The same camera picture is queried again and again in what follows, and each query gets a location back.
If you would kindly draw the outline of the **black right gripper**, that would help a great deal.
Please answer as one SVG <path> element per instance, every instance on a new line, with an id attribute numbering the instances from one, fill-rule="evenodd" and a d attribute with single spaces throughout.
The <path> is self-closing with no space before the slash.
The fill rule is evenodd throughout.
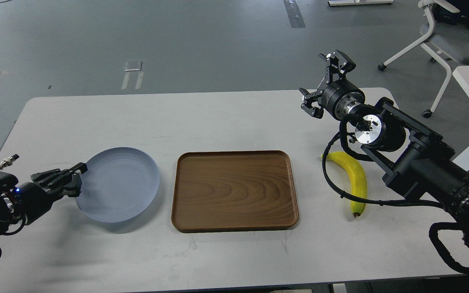
<path id="1" fill-rule="evenodd" d="M 361 89 L 348 80 L 341 80 L 346 79 L 346 74 L 357 65 L 340 50 L 327 54 L 320 52 L 318 56 L 326 61 L 325 75 L 318 86 L 325 89 L 309 92 L 300 87 L 303 96 L 301 108 L 317 119 L 322 119 L 326 110 L 334 119 L 341 121 L 353 108 L 365 102 L 365 94 Z"/>

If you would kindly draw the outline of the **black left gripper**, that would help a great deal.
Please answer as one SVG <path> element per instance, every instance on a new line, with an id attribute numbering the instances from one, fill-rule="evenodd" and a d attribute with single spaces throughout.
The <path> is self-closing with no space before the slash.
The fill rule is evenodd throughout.
<path id="1" fill-rule="evenodd" d="M 80 174 L 88 170 L 86 163 L 79 162 L 69 169 L 51 169 L 31 175 L 32 182 L 17 187 L 15 199 L 26 216 L 26 225 L 51 210 L 54 202 L 64 196 L 76 198 L 80 195 L 82 179 Z"/>

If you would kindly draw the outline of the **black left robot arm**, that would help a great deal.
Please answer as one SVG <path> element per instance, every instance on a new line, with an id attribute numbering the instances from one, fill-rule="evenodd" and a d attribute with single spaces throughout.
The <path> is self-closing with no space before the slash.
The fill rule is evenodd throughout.
<path id="1" fill-rule="evenodd" d="M 0 236 L 11 236 L 24 226 L 50 211 L 54 202 L 63 197 L 80 196 L 81 176 L 88 170 L 85 163 L 69 169 L 51 169 L 31 175 L 31 180 L 19 185 L 15 175 L 4 168 L 19 158 L 14 154 L 0 163 Z"/>

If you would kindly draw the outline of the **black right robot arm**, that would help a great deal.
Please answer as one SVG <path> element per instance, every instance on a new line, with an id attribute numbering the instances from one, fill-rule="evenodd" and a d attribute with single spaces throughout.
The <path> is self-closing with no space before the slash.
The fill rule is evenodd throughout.
<path id="1" fill-rule="evenodd" d="M 441 208 L 454 222 L 432 224 L 430 241 L 448 267 L 469 275 L 469 172 L 451 161 L 454 149 L 437 132 L 400 111 L 390 98 L 366 104 L 363 91 L 346 78 L 356 64 L 344 52 L 319 56 L 326 68 L 318 89 L 299 91 L 301 108 L 308 115 L 321 119 L 327 112 L 339 122 L 338 132 L 322 154 L 328 185 L 341 198 L 356 202 Z M 337 141 L 350 157 L 376 163 L 385 172 L 385 185 L 402 200 L 363 199 L 337 187 L 326 171 L 328 153 Z"/>

